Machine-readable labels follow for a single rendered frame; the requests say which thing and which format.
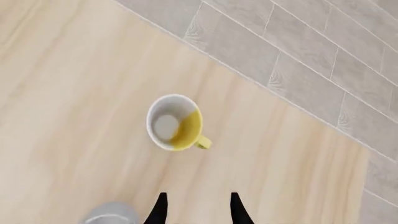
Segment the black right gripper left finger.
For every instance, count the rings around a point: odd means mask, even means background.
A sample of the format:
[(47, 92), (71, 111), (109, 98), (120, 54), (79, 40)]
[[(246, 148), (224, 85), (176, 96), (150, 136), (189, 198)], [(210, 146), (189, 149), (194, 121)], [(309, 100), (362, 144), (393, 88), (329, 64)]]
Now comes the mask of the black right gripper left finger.
[(168, 212), (168, 199), (165, 192), (161, 192), (153, 209), (146, 218), (144, 224), (165, 224)]

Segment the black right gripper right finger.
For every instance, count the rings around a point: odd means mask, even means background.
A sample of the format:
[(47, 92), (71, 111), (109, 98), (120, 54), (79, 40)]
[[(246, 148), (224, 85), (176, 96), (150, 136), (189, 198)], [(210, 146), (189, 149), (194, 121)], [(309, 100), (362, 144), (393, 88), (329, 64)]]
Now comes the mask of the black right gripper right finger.
[(230, 210), (233, 224), (254, 224), (237, 192), (231, 193)]

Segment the yellow and white mug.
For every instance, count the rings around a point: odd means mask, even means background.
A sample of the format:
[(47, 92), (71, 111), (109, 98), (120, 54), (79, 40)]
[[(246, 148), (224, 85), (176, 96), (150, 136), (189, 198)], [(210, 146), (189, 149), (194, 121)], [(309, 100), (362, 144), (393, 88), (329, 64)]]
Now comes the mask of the yellow and white mug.
[(209, 149), (203, 136), (203, 116), (189, 97), (169, 94), (156, 99), (146, 116), (146, 130), (152, 141), (166, 151), (184, 151), (192, 146)]

